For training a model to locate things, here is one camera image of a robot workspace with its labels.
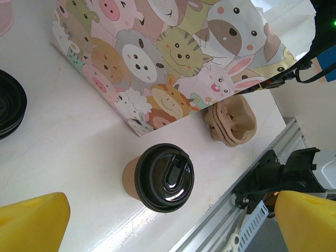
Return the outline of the animal print paper gift bag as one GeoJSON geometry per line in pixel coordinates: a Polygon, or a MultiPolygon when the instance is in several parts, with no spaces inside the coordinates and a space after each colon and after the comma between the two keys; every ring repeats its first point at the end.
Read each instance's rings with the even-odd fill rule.
{"type": "Polygon", "coordinates": [[[52,43],[139,136],[284,72],[310,0],[56,0],[52,43]]]}

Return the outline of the cardboard cup carrier stack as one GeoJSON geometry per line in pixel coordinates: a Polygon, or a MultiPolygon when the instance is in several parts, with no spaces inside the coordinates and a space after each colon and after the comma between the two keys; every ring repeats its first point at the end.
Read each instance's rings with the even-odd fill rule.
{"type": "Polygon", "coordinates": [[[257,130],[257,120],[242,95],[228,97],[208,108],[203,121],[211,129],[211,137],[228,147],[251,140],[257,130]]]}

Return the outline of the brown paper coffee cup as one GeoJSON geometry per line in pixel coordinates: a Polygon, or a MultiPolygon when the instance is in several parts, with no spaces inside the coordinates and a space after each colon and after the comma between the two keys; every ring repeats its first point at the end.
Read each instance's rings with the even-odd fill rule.
{"type": "Polygon", "coordinates": [[[138,201],[142,201],[145,176],[142,168],[142,156],[131,160],[122,172],[122,185],[126,193],[138,201]]]}

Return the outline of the aluminium table rail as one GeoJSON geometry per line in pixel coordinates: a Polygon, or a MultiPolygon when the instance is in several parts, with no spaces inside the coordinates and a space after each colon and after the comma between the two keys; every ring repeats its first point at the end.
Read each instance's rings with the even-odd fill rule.
{"type": "MultiPolygon", "coordinates": [[[[298,121],[294,117],[285,118],[285,129],[273,140],[258,160],[266,151],[274,150],[278,161],[284,164],[289,155],[298,149],[307,147],[298,121]]],[[[219,200],[203,215],[203,217],[169,250],[169,252],[203,252],[219,251],[219,246],[225,241],[232,222],[241,214],[235,204],[234,187],[257,164],[252,165],[237,179],[237,181],[222,195],[219,200]]]]}

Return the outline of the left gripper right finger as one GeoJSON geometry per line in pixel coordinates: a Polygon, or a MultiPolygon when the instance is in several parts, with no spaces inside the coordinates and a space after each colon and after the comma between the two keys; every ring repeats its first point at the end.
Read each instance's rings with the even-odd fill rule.
{"type": "Polygon", "coordinates": [[[289,252],[336,252],[336,201],[282,191],[275,215],[289,252]]]}

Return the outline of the white handled scissors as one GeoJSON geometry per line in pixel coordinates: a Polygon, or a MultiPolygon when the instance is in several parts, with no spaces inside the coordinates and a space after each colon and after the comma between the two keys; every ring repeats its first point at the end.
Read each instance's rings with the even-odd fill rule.
{"type": "Polygon", "coordinates": [[[234,232],[230,235],[227,244],[222,252],[238,252],[240,244],[240,228],[237,226],[234,232]]]}

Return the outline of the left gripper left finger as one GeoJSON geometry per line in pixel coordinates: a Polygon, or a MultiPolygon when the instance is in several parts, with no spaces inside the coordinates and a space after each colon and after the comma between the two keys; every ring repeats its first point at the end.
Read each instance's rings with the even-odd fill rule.
{"type": "Polygon", "coordinates": [[[0,207],[0,252],[58,252],[70,219],[62,192],[0,207]]]}

